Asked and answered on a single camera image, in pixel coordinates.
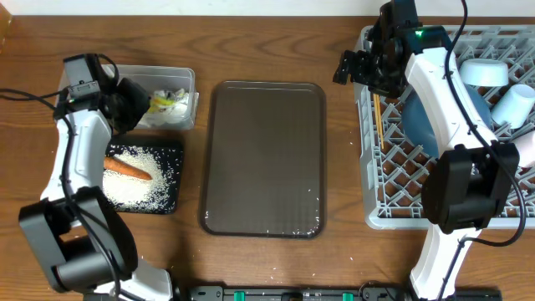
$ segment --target carrot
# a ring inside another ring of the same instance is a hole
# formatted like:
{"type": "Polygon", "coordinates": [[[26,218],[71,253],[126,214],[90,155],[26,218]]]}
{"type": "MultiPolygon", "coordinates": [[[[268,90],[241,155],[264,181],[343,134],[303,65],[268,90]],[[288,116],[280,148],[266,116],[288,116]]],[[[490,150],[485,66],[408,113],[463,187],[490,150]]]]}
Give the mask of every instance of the carrot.
{"type": "Polygon", "coordinates": [[[104,157],[104,168],[107,170],[119,172],[120,174],[133,176],[141,180],[152,180],[152,176],[148,173],[121,162],[113,157],[104,157]]]}

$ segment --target white wall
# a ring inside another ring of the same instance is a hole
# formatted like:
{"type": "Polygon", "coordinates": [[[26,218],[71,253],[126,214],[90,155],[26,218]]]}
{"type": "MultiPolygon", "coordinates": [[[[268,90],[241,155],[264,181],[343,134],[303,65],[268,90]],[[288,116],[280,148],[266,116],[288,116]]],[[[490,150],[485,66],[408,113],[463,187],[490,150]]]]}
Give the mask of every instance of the white wall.
{"type": "MultiPolygon", "coordinates": [[[[470,16],[535,16],[535,0],[467,0],[470,16]]],[[[13,15],[369,16],[387,0],[0,0],[13,15]]],[[[460,16],[460,0],[416,0],[420,16],[460,16]]]]}

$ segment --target dish rack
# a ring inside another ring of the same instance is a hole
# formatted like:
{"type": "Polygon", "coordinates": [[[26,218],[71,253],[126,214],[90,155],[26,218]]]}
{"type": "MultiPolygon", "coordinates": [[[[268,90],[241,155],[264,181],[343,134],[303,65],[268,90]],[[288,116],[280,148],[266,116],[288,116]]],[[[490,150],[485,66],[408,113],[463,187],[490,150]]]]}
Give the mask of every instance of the dish rack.
{"type": "MultiPolygon", "coordinates": [[[[354,51],[369,50],[365,27],[354,51]]],[[[458,26],[445,26],[451,39],[458,26]]],[[[535,26],[466,26],[454,52],[457,64],[467,59],[501,60],[509,66],[509,85],[505,87],[475,87],[492,107],[513,84],[527,84],[535,88],[535,26]]],[[[364,216],[374,229],[428,228],[421,205],[420,189],[436,158],[427,155],[421,145],[412,145],[405,137],[401,112],[409,87],[398,99],[380,98],[380,112],[384,129],[385,148],[380,149],[374,102],[366,86],[354,83],[354,95],[360,122],[360,173],[364,198],[364,216]]],[[[523,127],[517,130],[510,125],[493,125],[501,141],[510,141],[535,129],[535,111],[532,110],[523,127]]],[[[517,169],[516,178],[526,201],[526,227],[535,227],[535,167],[517,169]]],[[[494,217],[489,228],[517,228],[519,207],[512,191],[503,212],[494,217]]]]}

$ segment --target wood grain surface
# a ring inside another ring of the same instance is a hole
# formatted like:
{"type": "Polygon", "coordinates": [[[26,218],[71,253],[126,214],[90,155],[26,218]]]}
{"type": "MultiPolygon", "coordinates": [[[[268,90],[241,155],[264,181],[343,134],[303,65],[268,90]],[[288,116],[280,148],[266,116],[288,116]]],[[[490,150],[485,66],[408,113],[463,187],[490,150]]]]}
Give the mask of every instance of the wood grain surface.
{"type": "MultiPolygon", "coordinates": [[[[118,64],[189,67],[201,94],[185,146],[178,210],[121,214],[139,255],[169,268],[183,285],[358,287],[402,283],[420,256],[424,231],[376,231],[364,223],[359,121],[351,85],[331,82],[342,51],[375,18],[17,17],[0,55],[0,86],[46,94],[58,88],[62,59],[104,53],[118,64]],[[197,223],[212,89],[229,79],[311,82],[327,95],[327,226],[316,239],[215,237],[197,223]]],[[[458,18],[423,18],[456,24],[458,18]]],[[[471,18],[471,24],[535,23],[471,18]]],[[[19,208],[37,202],[50,177],[58,134],[35,102],[0,101],[0,299],[80,300],[53,292],[18,226],[19,208]]],[[[512,231],[486,230],[504,240],[512,231]]],[[[535,233],[506,248],[473,246],[460,287],[499,287],[505,300],[532,298],[535,233]]]]}

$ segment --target white cup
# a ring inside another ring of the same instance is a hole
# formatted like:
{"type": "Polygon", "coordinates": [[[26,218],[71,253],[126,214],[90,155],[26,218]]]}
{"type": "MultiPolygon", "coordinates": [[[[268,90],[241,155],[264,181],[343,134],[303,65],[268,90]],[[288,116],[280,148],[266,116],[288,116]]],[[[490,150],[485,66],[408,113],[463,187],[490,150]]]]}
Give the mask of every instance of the white cup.
{"type": "Polygon", "coordinates": [[[526,122],[535,104],[535,90],[526,84],[513,85],[492,108],[492,119],[499,125],[511,124],[518,129],[526,122]]]}
{"type": "Polygon", "coordinates": [[[517,146],[520,161],[520,167],[535,166],[535,131],[531,131],[512,141],[517,146]]]}

